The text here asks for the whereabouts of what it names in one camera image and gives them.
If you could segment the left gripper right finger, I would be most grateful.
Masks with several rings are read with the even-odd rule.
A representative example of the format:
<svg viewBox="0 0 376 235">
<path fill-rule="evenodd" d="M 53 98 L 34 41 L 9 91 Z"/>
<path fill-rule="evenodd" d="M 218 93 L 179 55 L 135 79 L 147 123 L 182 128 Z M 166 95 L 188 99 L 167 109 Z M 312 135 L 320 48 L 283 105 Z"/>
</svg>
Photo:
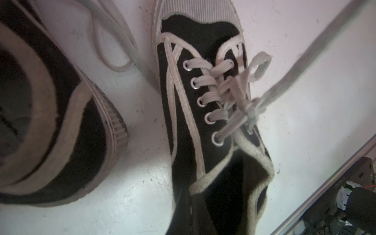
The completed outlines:
<svg viewBox="0 0 376 235">
<path fill-rule="evenodd" d="M 192 197 L 192 203 L 193 235 L 217 235 L 204 197 L 196 194 Z"/>
</svg>

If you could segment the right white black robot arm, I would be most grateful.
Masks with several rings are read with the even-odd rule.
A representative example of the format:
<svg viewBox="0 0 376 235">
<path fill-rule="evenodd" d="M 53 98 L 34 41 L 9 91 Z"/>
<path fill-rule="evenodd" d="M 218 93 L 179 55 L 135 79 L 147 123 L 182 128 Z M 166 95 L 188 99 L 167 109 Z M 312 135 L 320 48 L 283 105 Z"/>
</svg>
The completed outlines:
<svg viewBox="0 0 376 235">
<path fill-rule="evenodd" d="M 376 193 L 360 184 L 347 181 L 336 196 L 336 206 L 342 210 L 347 221 L 356 228 L 374 235 L 376 233 Z"/>
</svg>

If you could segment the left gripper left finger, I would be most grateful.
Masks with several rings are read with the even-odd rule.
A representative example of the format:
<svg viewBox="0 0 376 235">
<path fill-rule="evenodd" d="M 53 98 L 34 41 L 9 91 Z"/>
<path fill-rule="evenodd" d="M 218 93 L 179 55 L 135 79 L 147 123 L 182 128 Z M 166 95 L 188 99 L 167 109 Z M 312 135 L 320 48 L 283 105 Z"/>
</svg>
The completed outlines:
<svg viewBox="0 0 376 235">
<path fill-rule="evenodd" d="M 170 226 L 166 235 L 191 234 L 191 197 L 188 189 L 180 191 Z"/>
</svg>

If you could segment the sneaker white shoelace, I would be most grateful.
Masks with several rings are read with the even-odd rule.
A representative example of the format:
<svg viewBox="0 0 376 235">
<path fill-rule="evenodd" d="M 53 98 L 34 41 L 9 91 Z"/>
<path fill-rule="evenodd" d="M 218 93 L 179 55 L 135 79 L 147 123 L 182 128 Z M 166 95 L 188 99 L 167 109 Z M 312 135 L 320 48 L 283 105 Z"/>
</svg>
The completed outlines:
<svg viewBox="0 0 376 235">
<path fill-rule="evenodd" d="M 271 62 L 270 55 L 261 52 L 251 62 L 249 67 L 240 75 L 230 77 L 224 83 L 224 89 L 230 90 L 237 109 L 231 115 L 227 124 L 212 135 L 216 144 L 222 143 L 245 123 L 251 128 L 271 103 L 282 96 L 298 81 L 300 76 L 324 52 L 336 36 L 362 10 L 368 1 L 350 1 L 340 13 L 317 36 L 306 51 L 300 56 L 282 79 L 267 90 L 260 98 L 246 98 L 245 86 L 264 75 Z"/>
</svg>

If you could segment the black white sneaker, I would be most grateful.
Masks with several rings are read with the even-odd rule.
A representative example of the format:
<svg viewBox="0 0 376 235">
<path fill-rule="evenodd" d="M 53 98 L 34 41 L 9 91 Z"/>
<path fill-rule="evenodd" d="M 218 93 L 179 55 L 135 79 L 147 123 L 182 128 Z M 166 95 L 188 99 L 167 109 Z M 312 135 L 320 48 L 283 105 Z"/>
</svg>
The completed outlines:
<svg viewBox="0 0 376 235">
<path fill-rule="evenodd" d="M 59 47 L 33 1 L 1 1 L 1 203 L 77 201 L 127 144 L 121 115 Z"/>
<path fill-rule="evenodd" d="M 237 109 L 224 83 L 248 62 L 231 1 L 156 1 L 153 43 L 172 163 L 180 191 L 204 197 L 218 235 L 253 235 L 266 206 L 274 167 L 256 125 L 222 143 L 212 135 Z"/>
</svg>

